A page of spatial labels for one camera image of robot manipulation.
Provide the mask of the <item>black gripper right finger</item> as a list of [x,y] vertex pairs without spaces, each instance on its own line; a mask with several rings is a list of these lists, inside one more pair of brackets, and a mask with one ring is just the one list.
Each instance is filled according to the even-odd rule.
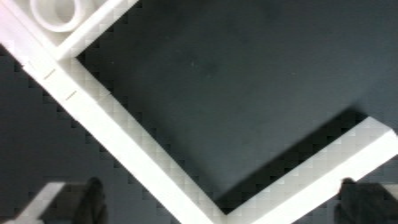
[[346,178],[337,193],[333,224],[398,224],[398,184]]

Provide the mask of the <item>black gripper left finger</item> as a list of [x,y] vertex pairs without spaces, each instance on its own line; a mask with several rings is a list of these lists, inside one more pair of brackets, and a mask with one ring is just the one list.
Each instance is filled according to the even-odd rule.
[[49,182],[21,213],[3,224],[108,224],[104,190],[97,178]]

